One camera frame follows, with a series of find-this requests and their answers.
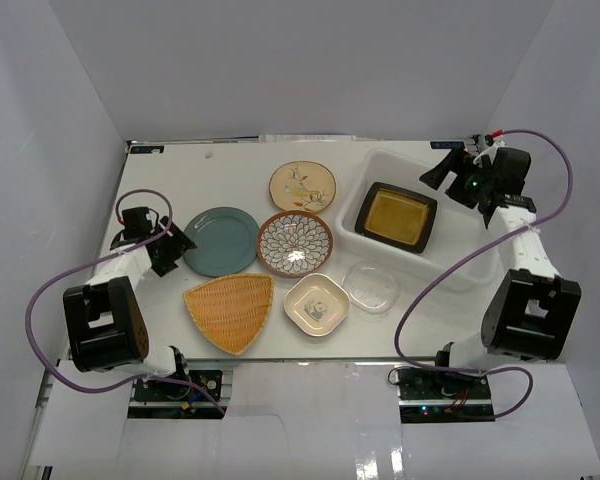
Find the dark square yellow plate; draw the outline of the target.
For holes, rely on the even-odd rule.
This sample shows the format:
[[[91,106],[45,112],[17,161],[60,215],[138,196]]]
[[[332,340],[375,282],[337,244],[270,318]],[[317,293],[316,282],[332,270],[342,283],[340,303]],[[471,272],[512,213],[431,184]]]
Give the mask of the dark square yellow plate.
[[[374,182],[366,193],[354,231],[366,238],[413,254],[424,252],[438,202],[420,193]]]

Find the blue floral pattern bowl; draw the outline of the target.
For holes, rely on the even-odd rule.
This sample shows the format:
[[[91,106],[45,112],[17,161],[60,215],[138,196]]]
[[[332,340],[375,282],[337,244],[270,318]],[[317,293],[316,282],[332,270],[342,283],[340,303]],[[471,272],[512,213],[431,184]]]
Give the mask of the blue floral pattern bowl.
[[[333,235],[325,221],[300,210],[270,217],[260,227],[256,240],[260,261],[285,278],[316,273],[329,260],[333,247]]]

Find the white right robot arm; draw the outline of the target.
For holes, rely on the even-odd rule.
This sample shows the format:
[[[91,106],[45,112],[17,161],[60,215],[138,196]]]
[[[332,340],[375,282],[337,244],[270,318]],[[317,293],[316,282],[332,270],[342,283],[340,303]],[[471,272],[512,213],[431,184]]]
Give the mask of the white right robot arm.
[[[482,215],[492,238],[504,237],[498,247],[503,280],[487,307],[480,331],[451,342],[436,355],[439,368],[431,374],[433,390],[452,399],[464,391],[463,368],[490,370],[511,357],[518,361],[552,361],[562,353],[582,291],[552,265],[535,226],[536,206],[523,195],[531,166],[529,153],[492,146],[473,156],[452,149],[420,180],[438,189],[446,176],[455,179],[447,196]]]

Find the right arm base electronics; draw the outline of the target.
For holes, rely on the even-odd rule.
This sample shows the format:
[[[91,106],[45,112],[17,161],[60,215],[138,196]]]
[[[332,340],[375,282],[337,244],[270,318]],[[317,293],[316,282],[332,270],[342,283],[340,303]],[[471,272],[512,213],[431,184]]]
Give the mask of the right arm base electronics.
[[[493,422],[491,389],[485,377],[397,366],[387,375],[397,389],[403,425]]]

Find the woven bamboo triangular tray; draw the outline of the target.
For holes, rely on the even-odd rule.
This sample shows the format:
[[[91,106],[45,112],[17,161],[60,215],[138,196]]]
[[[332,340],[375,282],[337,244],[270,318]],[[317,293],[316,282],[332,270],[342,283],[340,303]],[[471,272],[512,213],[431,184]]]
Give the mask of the woven bamboo triangular tray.
[[[200,333],[221,351],[242,355],[256,340],[269,317],[274,279],[267,274],[232,274],[215,278],[183,293]]]

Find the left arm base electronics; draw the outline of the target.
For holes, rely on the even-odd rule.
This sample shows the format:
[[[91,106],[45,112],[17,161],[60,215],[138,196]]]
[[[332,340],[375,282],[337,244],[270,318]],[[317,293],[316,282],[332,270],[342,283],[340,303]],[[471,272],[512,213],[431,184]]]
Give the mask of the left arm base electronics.
[[[226,410],[230,378],[222,370],[193,369],[189,377]],[[224,415],[199,390],[156,381],[133,384],[127,411],[129,419],[144,420],[221,420]]]

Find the panda square dish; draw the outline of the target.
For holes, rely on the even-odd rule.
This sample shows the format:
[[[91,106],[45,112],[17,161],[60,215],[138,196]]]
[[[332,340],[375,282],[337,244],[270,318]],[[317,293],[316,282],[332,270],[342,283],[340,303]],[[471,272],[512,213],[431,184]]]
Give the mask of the panda square dish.
[[[306,335],[325,337],[347,317],[351,307],[348,293],[324,274],[300,279],[285,295],[283,308]]]

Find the beige bird motif plate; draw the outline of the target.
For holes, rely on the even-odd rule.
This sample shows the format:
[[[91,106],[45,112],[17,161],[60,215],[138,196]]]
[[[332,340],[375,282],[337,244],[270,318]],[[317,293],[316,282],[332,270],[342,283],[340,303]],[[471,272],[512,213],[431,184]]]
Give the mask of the beige bird motif plate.
[[[333,173],[313,161],[292,161],[279,166],[269,180],[269,195],[282,211],[301,210],[317,214],[335,199]]]

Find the clear plastic dish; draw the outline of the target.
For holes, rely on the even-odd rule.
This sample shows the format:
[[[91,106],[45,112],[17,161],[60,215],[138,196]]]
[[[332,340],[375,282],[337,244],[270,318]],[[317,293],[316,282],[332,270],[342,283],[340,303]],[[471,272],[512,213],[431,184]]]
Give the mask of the clear plastic dish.
[[[342,287],[355,307],[373,315],[387,313],[400,296],[400,286],[392,272],[370,262],[354,264],[344,275]]]

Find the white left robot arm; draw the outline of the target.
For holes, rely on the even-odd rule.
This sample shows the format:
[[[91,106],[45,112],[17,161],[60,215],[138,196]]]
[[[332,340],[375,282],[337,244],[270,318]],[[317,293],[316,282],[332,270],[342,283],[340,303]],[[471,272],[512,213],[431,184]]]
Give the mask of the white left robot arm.
[[[154,346],[135,295],[141,280],[163,277],[195,244],[166,216],[148,207],[122,212],[123,230],[111,243],[118,255],[87,283],[67,289],[63,307],[75,367],[81,372],[121,370],[157,376],[157,387],[179,399],[191,387],[184,357],[174,346]]]

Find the teal round plate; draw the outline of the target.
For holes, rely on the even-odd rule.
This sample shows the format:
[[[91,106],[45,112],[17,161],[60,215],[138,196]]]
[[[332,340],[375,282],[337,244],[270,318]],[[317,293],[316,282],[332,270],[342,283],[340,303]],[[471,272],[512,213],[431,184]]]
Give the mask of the teal round plate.
[[[183,255],[195,273],[217,278],[236,274],[255,260],[259,225],[244,210],[215,207],[194,217],[184,233],[195,244]]]

